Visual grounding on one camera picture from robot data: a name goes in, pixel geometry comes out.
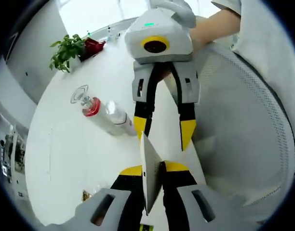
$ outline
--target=red flower pot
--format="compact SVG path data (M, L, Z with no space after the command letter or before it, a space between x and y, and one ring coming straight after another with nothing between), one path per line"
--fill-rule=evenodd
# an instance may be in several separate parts
M97 42L94 39L87 38L84 42L85 53L80 57L81 62L102 51L105 43L105 41Z

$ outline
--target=green light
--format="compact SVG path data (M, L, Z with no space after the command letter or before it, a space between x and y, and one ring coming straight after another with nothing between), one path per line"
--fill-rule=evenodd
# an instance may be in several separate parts
M154 23L145 23L144 26L153 26Z

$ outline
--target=green leaves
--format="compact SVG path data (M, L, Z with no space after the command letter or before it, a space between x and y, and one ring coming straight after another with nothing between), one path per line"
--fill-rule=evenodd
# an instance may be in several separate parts
M53 43L50 47L55 47L57 44L61 44L61 41L56 41L56 42Z
M82 40L78 34L69 37L65 35L62 41L53 43L50 47L58 45L58 51L51 58L49 68L69 72L69 59L76 58L78 55L83 55L85 52L84 40Z

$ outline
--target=white wall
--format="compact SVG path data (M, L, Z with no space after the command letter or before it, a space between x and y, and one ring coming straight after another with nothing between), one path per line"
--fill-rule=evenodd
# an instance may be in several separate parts
M12 125L29 129L36 104L12 76L5 60L0 59L0 113Z
M35 103L39 102L55 74L49 64L57 48L49 46L66 34L57 5L50 0L23 30L7 61L13 76Z

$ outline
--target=white chair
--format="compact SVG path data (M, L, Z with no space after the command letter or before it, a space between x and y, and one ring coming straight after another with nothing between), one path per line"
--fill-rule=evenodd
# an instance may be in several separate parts
M193 142L206 182L245 218L265 220L294 177L295 143L281 102L247 62L218 44L201 49L195 63L201 91Z

